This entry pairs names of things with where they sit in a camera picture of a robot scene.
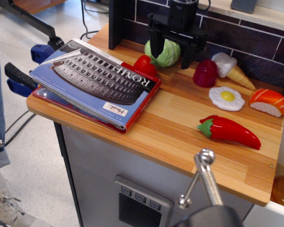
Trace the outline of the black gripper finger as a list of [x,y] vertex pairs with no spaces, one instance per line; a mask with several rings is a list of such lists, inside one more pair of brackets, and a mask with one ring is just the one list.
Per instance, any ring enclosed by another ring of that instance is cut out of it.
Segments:
[[181,69],[188,69],[190,64],[194,61],[196,55],[199,52],[199,47],[195,43],[183,45],[181,47],[182,63]]
[[163,52],[165,43],[165,33],[166,29],[151,28],[150,29],[150,47],[151,54],[154,58],[158,58]]

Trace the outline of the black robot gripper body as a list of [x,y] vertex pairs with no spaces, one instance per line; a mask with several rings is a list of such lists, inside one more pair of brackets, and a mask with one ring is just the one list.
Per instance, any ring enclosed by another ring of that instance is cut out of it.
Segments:
[[165,39],[181,45],[195,43],[199,49],[204,49],[208,33],[195,23],[198,3],[197,0],[172,0],[167,15],[148,15],[148,31],[151,28],[165,28]]

